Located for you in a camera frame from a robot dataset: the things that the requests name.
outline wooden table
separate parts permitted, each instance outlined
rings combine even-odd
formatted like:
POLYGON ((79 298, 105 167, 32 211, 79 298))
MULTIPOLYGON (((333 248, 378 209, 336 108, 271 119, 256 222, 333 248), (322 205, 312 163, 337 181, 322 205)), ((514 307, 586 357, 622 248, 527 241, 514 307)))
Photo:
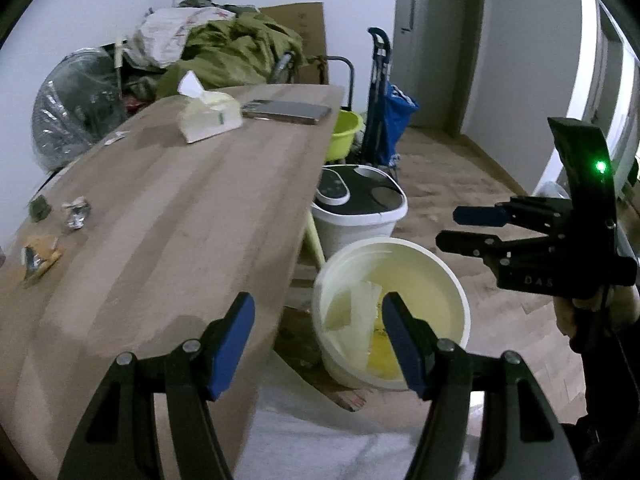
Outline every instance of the wooden table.
MULTIPOLYGON (((20 228, 18 240, 60 236, 65 253, 49 272, 25 288, 19 246, 0 270, 0 423, 41 480, 56 477, 117 354, 166 353, 200 336, 247 290, 255 325, 231 389, 211 410, 228 462, 238 459, 342 89, 223 91, 241 102, 280 98, 333 113, 318 126, 245 120, 187 145, 176 125, 184 98, 161 100, 120 127, 126 138, 101 142, 44 192, 54 207, 49 218, 20 228), (78 196, 92 214, 83 229, 64 234, 60 205, 78 196)), ((165 475, 176 478, 164 452, 162 402, 156 411, 165 475)))

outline doorway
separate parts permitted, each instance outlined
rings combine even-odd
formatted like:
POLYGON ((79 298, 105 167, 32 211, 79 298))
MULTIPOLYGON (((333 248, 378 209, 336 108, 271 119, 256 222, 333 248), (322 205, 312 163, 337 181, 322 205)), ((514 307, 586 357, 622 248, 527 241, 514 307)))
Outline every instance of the doorway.
POLYGON ((392 81, 415 98, 412 125, 454 136, 476 65, 484 0, 396 0, 392 81))

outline foil wrapper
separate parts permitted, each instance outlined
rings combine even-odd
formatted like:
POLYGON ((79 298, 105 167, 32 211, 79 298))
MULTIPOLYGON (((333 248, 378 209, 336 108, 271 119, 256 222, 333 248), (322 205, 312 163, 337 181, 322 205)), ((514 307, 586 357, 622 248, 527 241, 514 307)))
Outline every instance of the foil wrapper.
POLYGON ((31 246, 22 248, 22 263, 25 267, 24 279, 28 280, 31 276, 36 275, 46 260, 31 246))
POLYGON ((84 196, 79 196, 71 203, 63 203, 62 209, 66 212, 66 226, 72 231, 84 227, 84 221, 91 212, 91 206, 84 196))

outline white cloth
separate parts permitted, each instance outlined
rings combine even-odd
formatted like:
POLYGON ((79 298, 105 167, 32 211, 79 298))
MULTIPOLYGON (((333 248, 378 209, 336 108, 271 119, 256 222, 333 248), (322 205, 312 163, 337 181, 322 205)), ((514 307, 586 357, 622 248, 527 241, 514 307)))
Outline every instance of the white cloth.
POLYGON ((166 68, 180 59, 192 28, 235 17, 233 12, 218 7, 158 9, 146 17, 123 51, 136 68, 166 68))
MULTIPOLYGON (((272 352, 236 480, 401 480, 424 422, 402 433, 348 413, 272 352)), ((460 479, 471 479, 464 456, 460 479)))

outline tissue box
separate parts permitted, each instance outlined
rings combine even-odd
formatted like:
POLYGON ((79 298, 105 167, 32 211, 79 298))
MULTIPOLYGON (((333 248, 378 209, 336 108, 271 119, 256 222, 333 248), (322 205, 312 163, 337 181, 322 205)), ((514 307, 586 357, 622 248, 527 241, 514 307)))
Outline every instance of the tissue box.
POLYGON ((203 99, 190 97, 180 114, 178 127, 187 142, 207 139, 242 126, 240 103, 230 95, 205 92, 203 99))

